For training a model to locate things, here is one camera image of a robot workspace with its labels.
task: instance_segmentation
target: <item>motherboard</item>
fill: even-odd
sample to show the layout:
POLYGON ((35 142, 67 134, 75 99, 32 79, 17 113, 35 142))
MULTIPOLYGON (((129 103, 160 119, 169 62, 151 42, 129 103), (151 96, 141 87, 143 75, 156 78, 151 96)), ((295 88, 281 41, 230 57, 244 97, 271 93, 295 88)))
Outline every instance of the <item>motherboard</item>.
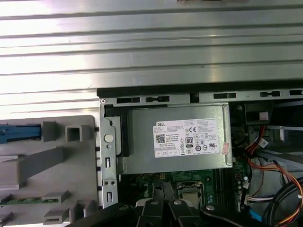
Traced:
POLYGON ((247 174, 246 161, 235 159, 233 168, 227 169, 122 175, 119 200, 135 205, 140 199, 152 198, 156 185, 168 182, 175 198, 189 200, 196 208, 218 203, 235 209, 247 174))

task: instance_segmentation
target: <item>power supply label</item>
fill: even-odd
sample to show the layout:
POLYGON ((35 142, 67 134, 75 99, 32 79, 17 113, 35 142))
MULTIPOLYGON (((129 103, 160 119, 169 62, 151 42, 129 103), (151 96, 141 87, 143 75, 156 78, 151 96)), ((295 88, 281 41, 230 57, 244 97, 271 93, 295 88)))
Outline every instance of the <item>power supply label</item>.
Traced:
POLYGON ((220 153, 216 119, 157 122, 153 140, 155 157, 220 153))

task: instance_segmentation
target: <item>yellow wire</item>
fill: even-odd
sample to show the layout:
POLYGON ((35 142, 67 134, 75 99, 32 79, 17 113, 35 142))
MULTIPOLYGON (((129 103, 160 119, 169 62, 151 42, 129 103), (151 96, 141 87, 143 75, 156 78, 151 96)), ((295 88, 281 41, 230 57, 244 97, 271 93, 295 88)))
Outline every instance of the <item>yellow wire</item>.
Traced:
MULTIPOLYGON (((291 181, 293 181, 293 183, 297 186, 300 195, 303 197, 303 190, 302 187, 300 185, 300 183, 297 181, 297 179, 289 172, 287 172, 286 170, 284 170, 281 167, 277 167, 275 164, 272 164, 273 167, 264 167, 264 166, 257 166, 256 164, 250 162, 251 166, 255 169, 259 169, 259 170, 264 170, 264 171, 268 171, 268 170, 278 170, 279 172, 283 173, 284 175, 286 175, 291 181)), ((291 220, 293 217, 295 217, 298 213, 299 213, 299 208, 296 209, 296 211, 288 216, 287 218, 285 218, 284 220, 280 221, 279 224, 284 224, 285 222, 288 222, 289 220, 291 220)))

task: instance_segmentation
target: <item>qr code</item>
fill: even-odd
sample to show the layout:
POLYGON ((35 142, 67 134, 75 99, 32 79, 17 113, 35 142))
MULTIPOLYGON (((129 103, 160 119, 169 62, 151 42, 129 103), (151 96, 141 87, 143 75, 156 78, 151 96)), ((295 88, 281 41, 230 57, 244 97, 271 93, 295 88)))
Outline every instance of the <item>qr code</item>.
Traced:
POLYGON ((156 135, 157 143, 165 143, 165 135, 156 135))

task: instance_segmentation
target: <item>blue latch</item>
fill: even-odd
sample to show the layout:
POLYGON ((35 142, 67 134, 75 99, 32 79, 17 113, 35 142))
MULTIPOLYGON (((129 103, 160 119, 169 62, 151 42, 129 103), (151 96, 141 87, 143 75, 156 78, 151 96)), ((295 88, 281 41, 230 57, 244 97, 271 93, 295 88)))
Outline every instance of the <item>blue latch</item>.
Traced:
POLYGON ((0 124, 0 144, 19 140, 40 140, 41 125, 0 124))

